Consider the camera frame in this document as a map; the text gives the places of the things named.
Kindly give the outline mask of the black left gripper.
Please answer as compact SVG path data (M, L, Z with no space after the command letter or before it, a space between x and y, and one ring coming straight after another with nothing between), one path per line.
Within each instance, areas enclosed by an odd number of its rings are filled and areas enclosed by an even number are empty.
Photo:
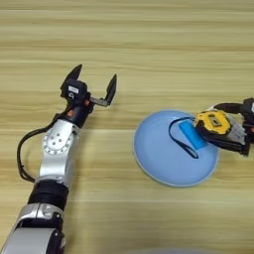
M81 64L75 66L65 79L78 79L81 69ZM85 98L81 102L74 102L68 99L66 101L65 110L62 113L57 113L54 117L54 121L64 120L66 122L74 124L78 128L81 128L84 125L88 115L92 112L94 104L103 107L111 105L111 102L116 93L116 86L117 75L114 74L107 86L106 96L104 98L90 97L89 100Z

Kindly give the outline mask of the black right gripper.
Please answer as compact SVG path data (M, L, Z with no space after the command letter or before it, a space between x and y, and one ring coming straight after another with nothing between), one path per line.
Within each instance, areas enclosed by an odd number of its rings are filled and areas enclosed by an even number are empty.
M214 105L214 108L231 114L242 113L241 103L219 103ZM250 151L250 143L254 143L254 125L244 122L243 128L246 133L245 142L243 144L229 140L227 138L215 136L206 137L205 140L220 149L237 152L243 156L248 156Z

